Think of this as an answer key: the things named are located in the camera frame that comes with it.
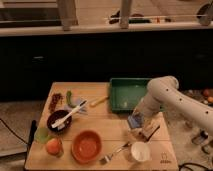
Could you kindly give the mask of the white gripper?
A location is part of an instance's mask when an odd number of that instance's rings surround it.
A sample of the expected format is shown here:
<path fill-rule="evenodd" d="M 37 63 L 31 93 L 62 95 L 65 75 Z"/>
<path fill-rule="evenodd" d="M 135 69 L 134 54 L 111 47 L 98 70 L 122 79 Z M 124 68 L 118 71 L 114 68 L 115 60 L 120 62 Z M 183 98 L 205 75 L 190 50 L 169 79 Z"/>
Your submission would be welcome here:
<path fill-rule="evenodd" d="M 136 105 L 133 115 L 141 119 L 140 126 L 145 128 L 157 112 L 157 101 L 152 97 L 144 97 Z"/>

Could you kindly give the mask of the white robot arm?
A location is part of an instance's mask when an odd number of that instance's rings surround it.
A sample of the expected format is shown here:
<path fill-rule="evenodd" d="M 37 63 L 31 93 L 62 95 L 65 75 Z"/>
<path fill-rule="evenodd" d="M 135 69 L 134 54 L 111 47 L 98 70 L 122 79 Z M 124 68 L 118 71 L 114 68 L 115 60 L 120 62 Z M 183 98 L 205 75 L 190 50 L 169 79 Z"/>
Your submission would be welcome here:
<path fill-rule="evenodd" d="M 146 95 L 136 105 L 132 115 L 141 116 L 144 127 L 159 112 L 160 106 L 167 103 L 213 136 L 213 108 L 180 93 L 178 88 L 179 82 L 174 76 L 151 79 Z"/>

